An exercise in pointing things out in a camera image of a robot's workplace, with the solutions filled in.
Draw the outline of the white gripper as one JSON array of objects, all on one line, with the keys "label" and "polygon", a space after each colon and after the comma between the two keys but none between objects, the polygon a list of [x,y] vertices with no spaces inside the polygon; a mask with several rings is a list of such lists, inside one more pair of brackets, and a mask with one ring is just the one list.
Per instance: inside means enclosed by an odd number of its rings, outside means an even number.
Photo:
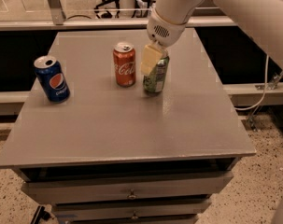
[{"label": "white gripper", "polygon": [[[186,17],[178,12],[162,14],[152,9],[147,25],[149,39],[163,47],[174,45],[184,32]],[[163,49],[157,44],[147,44],[142,52],[141,73],[148,76],[163,56]]]}]

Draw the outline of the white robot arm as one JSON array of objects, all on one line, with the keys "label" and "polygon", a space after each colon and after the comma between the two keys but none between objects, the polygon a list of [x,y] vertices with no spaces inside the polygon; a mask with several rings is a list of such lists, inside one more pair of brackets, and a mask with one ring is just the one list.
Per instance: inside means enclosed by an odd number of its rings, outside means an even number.
[{"label": "white robot arm", "polygon": [[[147,25],[150,43],[142,53],[141,72],[150,74],[165,49],[183,33],[204,0],[156,0]],[[212,0],[283,70],[283,0]]]}]

